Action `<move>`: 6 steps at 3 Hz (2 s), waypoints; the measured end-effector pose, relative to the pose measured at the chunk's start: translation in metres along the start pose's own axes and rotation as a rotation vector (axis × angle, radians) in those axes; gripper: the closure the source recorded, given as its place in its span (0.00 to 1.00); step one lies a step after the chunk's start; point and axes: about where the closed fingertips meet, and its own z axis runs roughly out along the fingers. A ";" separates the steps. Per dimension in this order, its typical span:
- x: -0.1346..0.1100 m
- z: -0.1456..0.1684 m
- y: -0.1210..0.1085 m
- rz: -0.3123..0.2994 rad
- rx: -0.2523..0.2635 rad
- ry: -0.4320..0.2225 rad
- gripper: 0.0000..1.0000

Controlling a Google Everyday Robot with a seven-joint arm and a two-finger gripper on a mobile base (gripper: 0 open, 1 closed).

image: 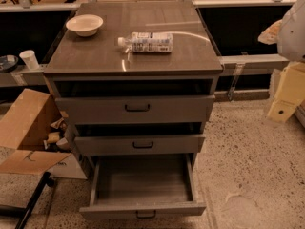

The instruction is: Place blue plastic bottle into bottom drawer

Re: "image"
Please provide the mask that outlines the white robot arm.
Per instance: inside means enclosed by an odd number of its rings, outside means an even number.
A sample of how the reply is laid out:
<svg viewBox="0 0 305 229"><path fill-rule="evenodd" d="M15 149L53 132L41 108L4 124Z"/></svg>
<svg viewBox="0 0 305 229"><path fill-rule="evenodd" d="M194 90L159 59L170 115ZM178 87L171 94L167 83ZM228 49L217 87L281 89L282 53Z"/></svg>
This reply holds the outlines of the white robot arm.
<svg viewBox="0 0 305 229"><path fill-rule="evenodd" d="M278 54L289 60L266 118L286 122L305 100L305 0L297 0L281 20L258 36L258 41L277 45Z"/></svg>

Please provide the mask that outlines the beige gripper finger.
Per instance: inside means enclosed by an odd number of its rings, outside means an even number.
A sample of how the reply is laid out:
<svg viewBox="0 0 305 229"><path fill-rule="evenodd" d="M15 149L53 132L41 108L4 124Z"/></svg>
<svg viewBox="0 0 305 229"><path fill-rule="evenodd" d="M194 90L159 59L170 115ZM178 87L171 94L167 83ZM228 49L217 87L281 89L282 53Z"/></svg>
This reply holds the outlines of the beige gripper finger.
<svg viewBox="0 0 305 229"><path fill-rule="evenodd" d="M258 36L258 41L266 45L276 44L281 24L281 20L274 22Z"/></svg>
<svg viewBox="0 0 305 229"><path fill-rule="evenodd" d="M273 102L267 118L275 123L285 123L305 100L305 63L290 62L279 73Z"/></svg>

